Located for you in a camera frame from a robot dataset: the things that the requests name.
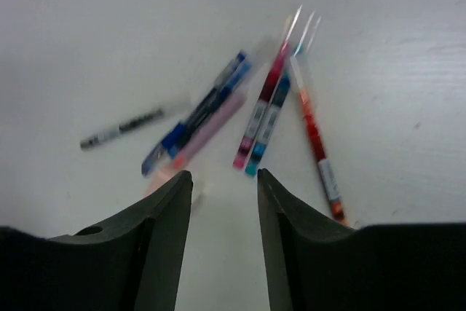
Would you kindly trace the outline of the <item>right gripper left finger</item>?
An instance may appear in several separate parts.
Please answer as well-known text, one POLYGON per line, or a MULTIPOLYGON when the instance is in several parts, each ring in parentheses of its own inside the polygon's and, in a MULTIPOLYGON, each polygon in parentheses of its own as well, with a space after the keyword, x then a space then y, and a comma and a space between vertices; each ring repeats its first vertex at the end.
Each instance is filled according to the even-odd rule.
POLYGON ((1 228, 3 310, 173 310, 191 215, 181 171, 75 235, 1 228))

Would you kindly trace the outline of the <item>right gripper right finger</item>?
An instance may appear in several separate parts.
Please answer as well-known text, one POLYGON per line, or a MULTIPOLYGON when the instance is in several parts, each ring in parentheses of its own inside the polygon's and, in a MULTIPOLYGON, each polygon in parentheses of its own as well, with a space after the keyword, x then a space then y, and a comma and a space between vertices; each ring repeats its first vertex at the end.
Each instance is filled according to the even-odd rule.
POLYGON ((352 229, 258 172, 272 310, 463 310, 465 225, 352 229))

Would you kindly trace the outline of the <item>orange red pen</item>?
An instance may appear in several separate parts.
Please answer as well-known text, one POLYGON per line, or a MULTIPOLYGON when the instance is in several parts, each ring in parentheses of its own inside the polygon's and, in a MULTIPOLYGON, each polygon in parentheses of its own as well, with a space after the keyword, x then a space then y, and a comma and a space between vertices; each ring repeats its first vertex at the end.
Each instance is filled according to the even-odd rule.
POLYGON ((320 129, 314 115, 309 93, 304 84, 301 68, 295 56, 290 56, 289 66, 297 87, 297 99, 302 119, 304 121, 307 139, 317 166, 320 182, 322 184, 331 215, 334 220, 346 226, 347 220, 341 201, 340 191, 331 167, 331 162, 325 152, 325 147, 320 136, 320 129))

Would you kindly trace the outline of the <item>red blue pen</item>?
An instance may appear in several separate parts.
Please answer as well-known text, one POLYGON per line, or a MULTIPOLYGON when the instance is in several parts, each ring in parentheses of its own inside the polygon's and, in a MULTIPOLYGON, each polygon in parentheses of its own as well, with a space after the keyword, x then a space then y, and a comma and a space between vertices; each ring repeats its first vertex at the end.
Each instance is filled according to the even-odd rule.
MULTIPOLYGON (((312 13, 308 17, 308 20, 307 20, 306 25, 304 26, 304 30, 302 32, 301 38, 299 39, 299 42, 297 44, 294 44, 293 42, 291 42, 291 37, 290 37, 289 53, 287 54, 285 58, 283 72, 280 76, 279 82, 276 85, 275 91, 273 92, 272 98, 269 102, 269 106, 266 110, 265 116, 258 130, 256 139, 253 142, 253 148, 251 149, 247 157, 245 166, 243 168, 245 170, 245 173, 248 174, 249 176, 254 177, 257 174, 259 163, 262 157, 264 156, 264 153, 266 151, 266 148, 272 136, 273 130, 277 124, 277 119, 280 115, 285 99, 288 96, 288 93, 290 91, 291 83, 294 82, 294 79, 291 73, 291 68, 289 66, 289 58, 290 56, 295 56, 297 59, 297 57, 301 53, 307 52, 310 48, 310 45, 312 44, 312 40, 309 40, 307 45, 304 45, 304 40, 307 36, 310 23, 314 16, 315 14, 312 13)), ((288 25, 289 21, 292 18, 293 16, 290 16, 286 20, 285 27, 288 25)))

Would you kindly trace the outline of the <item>black pen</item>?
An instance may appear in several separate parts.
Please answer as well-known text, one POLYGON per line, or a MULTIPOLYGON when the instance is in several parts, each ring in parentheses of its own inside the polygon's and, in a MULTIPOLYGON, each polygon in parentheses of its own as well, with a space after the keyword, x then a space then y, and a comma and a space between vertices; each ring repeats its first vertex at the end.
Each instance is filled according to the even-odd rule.
POLYGON ((96 146, 101 146, 109 141, 119 138, 128 133, 134 132, 154 122, 167 119, 190 107, 191 102, 187 99, 165 103, 132 117, 117 125, 107 127, 106 129, 95 133, 79 142, 81 150, 87 150, 96 146))

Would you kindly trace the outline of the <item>pink barrel pen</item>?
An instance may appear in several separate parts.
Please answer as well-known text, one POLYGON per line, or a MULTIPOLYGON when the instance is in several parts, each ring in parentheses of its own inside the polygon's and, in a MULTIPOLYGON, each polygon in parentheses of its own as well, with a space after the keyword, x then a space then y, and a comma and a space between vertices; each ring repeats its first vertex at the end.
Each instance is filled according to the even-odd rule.
POLYGON ((208 141, 231 119, 231 117, 243 106, 247 99, 247 93, 242 90, 233 92, 225 101, 225 104, 213 114, 207 123, 191 138, 180 150, 170 166, 174 170, 185 167, 189 161, 199 152, 208 141))

